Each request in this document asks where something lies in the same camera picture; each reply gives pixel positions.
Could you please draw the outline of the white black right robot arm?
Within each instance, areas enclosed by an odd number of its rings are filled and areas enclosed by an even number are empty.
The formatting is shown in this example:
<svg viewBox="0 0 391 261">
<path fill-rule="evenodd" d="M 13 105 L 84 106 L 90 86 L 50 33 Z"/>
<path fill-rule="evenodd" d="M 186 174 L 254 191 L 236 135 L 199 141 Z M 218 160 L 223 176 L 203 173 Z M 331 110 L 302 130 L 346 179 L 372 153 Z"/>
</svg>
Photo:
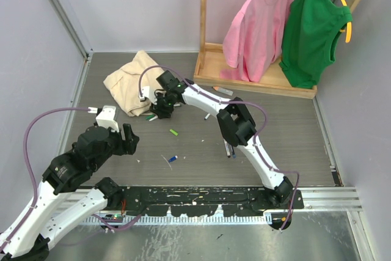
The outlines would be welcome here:
<svg viewBox="0 0 391 261">
<path fill-rule="evenodd" d="M 160 119 L 169 118 L 174 105 L 182 103 L 212 115 L 217 119 L 223 139 L 242 151 L 257 171 L 270 205 L 282 208 L 292 201 L 294 186 L 262 146 L 248 103 L 238 97 L 230 100 L 212 94 L 187 79 L 179 80 L 168 70 L 156 80 L 160 88 L 148 90 L 145 86 L 141 90 L 141 94 L 151 101 L 153 113 Z"/>
</svg>

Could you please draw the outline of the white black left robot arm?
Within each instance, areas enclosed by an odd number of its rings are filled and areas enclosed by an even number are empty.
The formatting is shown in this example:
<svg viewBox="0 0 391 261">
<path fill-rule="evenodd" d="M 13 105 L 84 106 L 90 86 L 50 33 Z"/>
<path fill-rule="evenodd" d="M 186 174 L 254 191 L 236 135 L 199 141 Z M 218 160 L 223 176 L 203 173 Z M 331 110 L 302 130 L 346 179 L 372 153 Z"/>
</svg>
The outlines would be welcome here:
<svg viewBox="0 0 391 261">
<path fill-rule="evenodd" d="M 1 234 L 3 260 L 45 260 L 50 250 L 87 217 L 104 208 L 119 208 L 123 191 L 105 177 L 77 203 L 55 215 L 111 156 L 134 154 L 138 142 L 139 137 L 127 123 L 122 131 L 97 125 L 86 129 L 70 151 L 52 160 L 38 185 L 37 198 Z"/>
</svg>

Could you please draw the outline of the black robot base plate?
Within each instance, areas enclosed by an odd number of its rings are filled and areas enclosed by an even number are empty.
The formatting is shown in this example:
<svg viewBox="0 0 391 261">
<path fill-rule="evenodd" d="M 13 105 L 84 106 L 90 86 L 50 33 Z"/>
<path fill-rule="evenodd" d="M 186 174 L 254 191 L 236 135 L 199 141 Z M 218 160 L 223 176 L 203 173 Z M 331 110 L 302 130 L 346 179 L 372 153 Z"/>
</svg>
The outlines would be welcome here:
<svg viewBox="0 0 391 261">
<path fill-rule="evenodd" d="M 223 216 L 261 216 L 264 211 L 303 209 L 300 191 L 294 199 L 279 202 L 262 187 L 160 187 L 132 186 L 103 188 L 109 210 L 121 210 L 129 216 L 188 217 L 212 216 L 222 208 Z"/>
</svg>

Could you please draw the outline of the blue transparent gel pen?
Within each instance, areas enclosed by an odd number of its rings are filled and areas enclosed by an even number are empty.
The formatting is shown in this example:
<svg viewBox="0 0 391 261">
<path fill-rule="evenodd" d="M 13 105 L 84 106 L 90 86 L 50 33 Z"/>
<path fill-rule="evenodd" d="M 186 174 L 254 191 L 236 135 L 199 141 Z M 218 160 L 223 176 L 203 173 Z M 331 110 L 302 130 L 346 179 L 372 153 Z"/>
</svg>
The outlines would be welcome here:
<svg viewBox="0 0 391 261">
<path fill-rule="evenodd" d="M 233 148 L 232 145 L 230 145 L 230 151 L 231 151 L 232 158 L 236 158 L 235 149 Z"/>
</svg>

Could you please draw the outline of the lime green pen cap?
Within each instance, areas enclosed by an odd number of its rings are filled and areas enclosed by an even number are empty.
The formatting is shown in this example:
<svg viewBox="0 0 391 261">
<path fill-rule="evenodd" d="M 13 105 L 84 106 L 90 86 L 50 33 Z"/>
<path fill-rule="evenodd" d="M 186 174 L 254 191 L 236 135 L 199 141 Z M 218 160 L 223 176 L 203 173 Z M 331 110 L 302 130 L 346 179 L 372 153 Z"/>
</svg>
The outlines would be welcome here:
<svg viewBox="0 0 391 261">
<path fill-rule="evenodd" d="M 177 133 L 175 130 L 170 129 L 169 131 L 170 131 L 174 136 L 178 136 L 178 133 Z"/>
</svg>

